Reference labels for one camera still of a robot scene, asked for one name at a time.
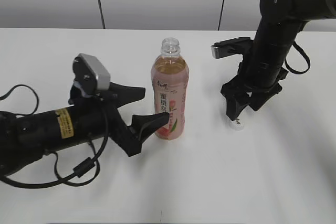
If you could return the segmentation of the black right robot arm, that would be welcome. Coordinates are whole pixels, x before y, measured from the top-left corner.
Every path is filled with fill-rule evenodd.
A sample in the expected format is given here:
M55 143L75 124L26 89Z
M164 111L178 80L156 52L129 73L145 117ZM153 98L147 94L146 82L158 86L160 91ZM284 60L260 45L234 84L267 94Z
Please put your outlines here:
M289 67L286 57L294 47L307 65L310 59L295 42L296 36L312 20L334 19L335 0L260 0L261 20L254 39L238 37L211 46L216 59L242 55L237 75L223 84L226 115L231 121L249 106L258 111L282 87L280 80L289 72L303 74Z

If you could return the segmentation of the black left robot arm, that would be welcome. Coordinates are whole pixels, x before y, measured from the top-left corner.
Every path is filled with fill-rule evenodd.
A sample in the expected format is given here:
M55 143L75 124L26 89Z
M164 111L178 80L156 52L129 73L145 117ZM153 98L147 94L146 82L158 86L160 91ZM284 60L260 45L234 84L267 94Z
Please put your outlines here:
M1 112L1 174L12 175L51 152L104 136L128 156L141 153L144 141L169 121L161 112L133 115L126 125L118 109L144 96L145 88L115 83L90 97L72 87L69 107L22 117Z

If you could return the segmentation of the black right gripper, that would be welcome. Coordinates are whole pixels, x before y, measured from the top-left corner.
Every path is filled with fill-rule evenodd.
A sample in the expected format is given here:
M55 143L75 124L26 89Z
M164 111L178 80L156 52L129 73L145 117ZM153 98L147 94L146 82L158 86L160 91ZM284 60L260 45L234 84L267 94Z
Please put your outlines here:
M226 115L231 121L236 120L248 105L254 111L258 111L270 98L282 91L279 81L287 77L287 71L281 67L274 84L262 87L244 78L241 74L242 69L243 63L240 62L237 75L223 84L220 91L226 99Z

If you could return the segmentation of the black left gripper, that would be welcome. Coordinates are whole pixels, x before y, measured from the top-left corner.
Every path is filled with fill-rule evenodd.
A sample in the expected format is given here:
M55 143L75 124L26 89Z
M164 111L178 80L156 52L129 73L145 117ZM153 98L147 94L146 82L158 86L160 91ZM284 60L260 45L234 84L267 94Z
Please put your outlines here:
M131 126L127 126L118 108L140 101L145 97L145 88L129 87L110 82L107 91L86 97L73 84L70 89L70 104L83 104L95 99L108 119L108 136L131 157L141 153L142 143L159 128L168 124L170 114L162 112L152 115L133 115Z

